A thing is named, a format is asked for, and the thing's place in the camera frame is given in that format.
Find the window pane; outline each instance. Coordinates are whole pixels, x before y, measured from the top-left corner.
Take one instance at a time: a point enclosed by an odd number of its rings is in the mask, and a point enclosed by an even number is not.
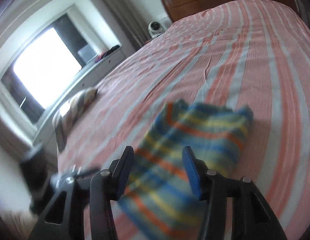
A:
[[[44,109],[61,95],[81,68],[54,28],[33,41],[13,66],[18,78]]]

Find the pink bedsheet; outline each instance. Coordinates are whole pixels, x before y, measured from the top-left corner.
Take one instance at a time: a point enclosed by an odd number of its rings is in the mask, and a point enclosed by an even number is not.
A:
[[[287,6],[239,0],[184,18],[120,64],[59,155],[108,167],[137,147],[165,102],[183,98],[233,109],[254,125],[234,178],[250,176],[288,239],[310,224],[310,31]],[[145,236],[114,203],[120,240]]]

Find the folded towel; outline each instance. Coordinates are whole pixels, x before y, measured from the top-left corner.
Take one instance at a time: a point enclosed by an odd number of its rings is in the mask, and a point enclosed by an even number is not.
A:
[[[125,194],[126,215],[152,240],[190,239],[202,221],[205,202],[191,192],[182,149],[191,146],[208,168],[227,177],[243,151],[253,113],[183,100],[167,103],[139,147]]]

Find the striped cushion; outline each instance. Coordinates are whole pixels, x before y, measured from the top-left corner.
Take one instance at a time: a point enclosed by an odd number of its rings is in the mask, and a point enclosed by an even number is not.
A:
[[[69,100],[70,109],[64,116],[60,114],[60,110],[56,112],[53,118],[53,127],[56,133],[59,153],[65,149],[67,136],[77,120],[95,100],[97,92],[98,89],[95,87],[82,90]]]

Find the striped bedsheet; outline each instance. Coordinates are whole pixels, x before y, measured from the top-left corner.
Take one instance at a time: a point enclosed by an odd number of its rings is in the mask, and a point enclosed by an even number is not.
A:
[[[107,168],[126,145],[138,146],[166,102],[247,104],[253,129],[233,177],[255,181],[288,239],[310,224],[310,31],[289,7],[239,0],[184,18],[98,88],[59,155],[60,171]],[[146,239],[117,203],[113,212],[120,240]]]

